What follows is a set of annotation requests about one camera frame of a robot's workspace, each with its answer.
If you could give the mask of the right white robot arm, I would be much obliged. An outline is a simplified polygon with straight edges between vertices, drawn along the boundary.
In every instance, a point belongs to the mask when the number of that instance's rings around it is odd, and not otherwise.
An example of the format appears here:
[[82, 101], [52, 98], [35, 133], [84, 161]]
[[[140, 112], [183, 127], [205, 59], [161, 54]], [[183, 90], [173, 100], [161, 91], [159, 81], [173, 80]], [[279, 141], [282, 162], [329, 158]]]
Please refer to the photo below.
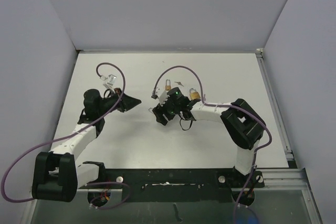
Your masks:
[[153, 99], [159, 101], [152, 109], [156, 121], [167, 125], [168, 121], [177, 115], [184, 121], [212, 121], [225, 126], [233, 142], [237, 145], [237, 156], [234, 168], [234, 182], [241, 187], [251, 183], [252, 168], [255, 165], [254, 151], [263, 136], [263, 120], [243, 99], [237, 99], [231, 104], [203, 104], [200, 94], [193, 88], [185, 96], [176, 87], [169, 91], [156, 90]]

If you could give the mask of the wide brass padlock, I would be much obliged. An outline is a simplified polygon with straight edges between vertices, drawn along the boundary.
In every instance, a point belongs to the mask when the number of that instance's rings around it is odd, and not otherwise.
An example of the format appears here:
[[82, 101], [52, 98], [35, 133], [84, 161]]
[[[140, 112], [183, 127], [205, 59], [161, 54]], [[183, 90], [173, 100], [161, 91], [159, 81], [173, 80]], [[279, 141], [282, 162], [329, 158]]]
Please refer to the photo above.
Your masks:
[[189, 95], [191, 100], [200, 100], [201, 96], [199, 92], [195, 88], [190, 88], [189, 89]]

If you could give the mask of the long-shackle brass padlock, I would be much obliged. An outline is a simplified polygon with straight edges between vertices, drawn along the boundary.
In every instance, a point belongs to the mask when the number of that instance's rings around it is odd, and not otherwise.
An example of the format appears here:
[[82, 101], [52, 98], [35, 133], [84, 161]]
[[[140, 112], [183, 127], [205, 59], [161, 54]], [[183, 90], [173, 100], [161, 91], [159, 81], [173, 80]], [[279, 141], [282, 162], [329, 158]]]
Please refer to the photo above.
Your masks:
[[165, 81], [165, 91], [170, 91], [171, 90], [171, 81], [170, 79], [166, 79]]

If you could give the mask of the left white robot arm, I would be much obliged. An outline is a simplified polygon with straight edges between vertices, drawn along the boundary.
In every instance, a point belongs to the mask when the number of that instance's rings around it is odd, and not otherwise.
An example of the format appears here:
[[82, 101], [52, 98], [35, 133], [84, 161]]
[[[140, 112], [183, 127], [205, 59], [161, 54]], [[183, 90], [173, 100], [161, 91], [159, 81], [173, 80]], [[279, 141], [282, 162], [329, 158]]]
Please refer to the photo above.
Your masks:
[[108, 113], [124, 113], [139, 104], [140, 99], [122, 94], [120, 88], [108, 97], [102, 97], [97, 89], [87, 90], [83, 94], [84, 109], [71, 137], [49, 152], [40, 152], [36, 156], [33, 198], [71, 202], [80, 187], [88, 184], [96, 188], [104, 186], [107, 181], [104, 163], [86, 161], [77, 164], [77, 158], [100, 135]]

